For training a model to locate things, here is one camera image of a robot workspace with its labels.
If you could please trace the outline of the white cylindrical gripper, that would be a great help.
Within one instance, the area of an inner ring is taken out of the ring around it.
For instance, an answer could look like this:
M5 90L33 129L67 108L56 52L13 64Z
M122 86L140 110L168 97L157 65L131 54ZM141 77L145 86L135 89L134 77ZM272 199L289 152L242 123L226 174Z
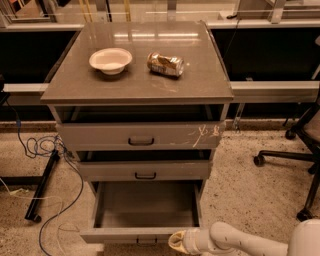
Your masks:
M186 255L208 253L209 242L210 235L208 229L189 229L186 232L178 231L168 239L168 244L173 250Z

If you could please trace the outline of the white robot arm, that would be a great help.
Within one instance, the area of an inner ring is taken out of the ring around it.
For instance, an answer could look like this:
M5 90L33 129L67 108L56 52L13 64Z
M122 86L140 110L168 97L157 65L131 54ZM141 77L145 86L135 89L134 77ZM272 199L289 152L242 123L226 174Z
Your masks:
M233 226L216 222L209 229L177 231L168 245L181 253L235 256L236 250L249 256L320 256L320 220L303 221L293 230L287 244L244 233Z

